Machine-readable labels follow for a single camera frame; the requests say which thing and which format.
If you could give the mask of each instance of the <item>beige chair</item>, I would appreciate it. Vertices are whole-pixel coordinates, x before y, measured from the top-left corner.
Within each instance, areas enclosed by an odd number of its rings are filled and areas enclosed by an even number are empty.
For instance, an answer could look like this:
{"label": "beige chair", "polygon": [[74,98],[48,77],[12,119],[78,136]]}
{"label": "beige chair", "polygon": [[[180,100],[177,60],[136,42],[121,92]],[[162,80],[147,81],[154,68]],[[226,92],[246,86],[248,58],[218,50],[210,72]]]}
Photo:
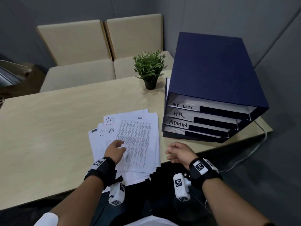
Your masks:
{"label": "beige chair", "polygon": [[[163,18],[161,14],[109,19],[105,22],[111,45],[116,79],[136,76],[133,56],[163,50]],[[173,57],[162,52],[171,70]]]}
{"label": "beige chair", "polygon": [[42,25],[37,30],[58,65],[49,69],[40,92],[116,79],[102,21]]}

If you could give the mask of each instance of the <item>black wrist strap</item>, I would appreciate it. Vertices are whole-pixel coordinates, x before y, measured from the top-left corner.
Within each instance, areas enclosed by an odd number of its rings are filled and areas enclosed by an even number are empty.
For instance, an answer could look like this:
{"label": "black wrist strap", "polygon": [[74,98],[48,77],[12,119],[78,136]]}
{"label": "black wrist strap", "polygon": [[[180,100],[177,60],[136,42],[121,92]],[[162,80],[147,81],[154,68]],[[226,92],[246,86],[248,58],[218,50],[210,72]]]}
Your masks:
{"label": "black wrist strap", "polygon": [[112,185],[115,181],[115,166],[115,162],[110,157],[103,157],[102,159],[97,160],[91,166],[90,170],[85,176],[85,179],[91,175],[94,175],[103,181],[103,189],[105,189],[107,186]]}
{"label": "black wrist strap", "polygon": [[223,180],[218,169],[207,159],[194,159],[190,163],[189,169],[191,184],[200,190],[207,179],[220,178]]}

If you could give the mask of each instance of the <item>wooden desk surface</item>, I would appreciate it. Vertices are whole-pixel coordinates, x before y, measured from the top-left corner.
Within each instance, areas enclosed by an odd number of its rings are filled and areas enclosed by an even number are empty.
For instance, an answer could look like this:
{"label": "wooden desk surface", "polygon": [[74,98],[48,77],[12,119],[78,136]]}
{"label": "wooden desk surface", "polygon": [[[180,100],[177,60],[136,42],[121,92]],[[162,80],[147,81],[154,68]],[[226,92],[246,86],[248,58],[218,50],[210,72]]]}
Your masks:
{"label": "wooden desk surface", "polygon": [[[151,91],[130,77],[7,99],[0,110],[0,210],[77,188],[93,163],[88,131],[105,115],[147,108],[158,114],[161,130],[171,71],[165,73]],[[164,163],[175,139],[159,133]],[[180,141],[202,152],[261,134],[252,123],[224,144]]]}

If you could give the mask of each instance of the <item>chair backrest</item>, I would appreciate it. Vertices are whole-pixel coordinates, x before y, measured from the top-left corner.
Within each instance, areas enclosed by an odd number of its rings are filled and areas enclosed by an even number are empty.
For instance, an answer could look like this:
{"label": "chair backrest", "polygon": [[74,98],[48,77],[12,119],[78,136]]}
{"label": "chair backrest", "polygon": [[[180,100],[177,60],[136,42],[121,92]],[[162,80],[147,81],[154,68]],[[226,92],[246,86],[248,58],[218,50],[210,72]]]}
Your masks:
{"label": "chair backrest", "polygon": [[37,30],[58,66],[111,58],[100,20],[40,25]]}
{"label": "chair backrest", "polygon": [[161,14],[114,18],[105,24],[114,59],[163,50]]}

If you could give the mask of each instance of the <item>black plant pot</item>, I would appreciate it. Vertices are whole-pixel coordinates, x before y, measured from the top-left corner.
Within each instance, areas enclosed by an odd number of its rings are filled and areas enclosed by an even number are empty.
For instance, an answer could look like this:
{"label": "black plant pot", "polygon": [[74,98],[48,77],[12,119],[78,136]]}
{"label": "black plant pot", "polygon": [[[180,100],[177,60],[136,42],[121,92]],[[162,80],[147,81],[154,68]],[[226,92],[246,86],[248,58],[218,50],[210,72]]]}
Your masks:
{"label": "black plant pot", "polygon": [[153,82],[147,82],[147,81],[144,81],[145,83],[145,88],[146,89],[149,89],[149,90],[152,90],[152,89],[155,89],[156,88],[156,83],[157,83],[158,79],[156,79],[155,81]]}

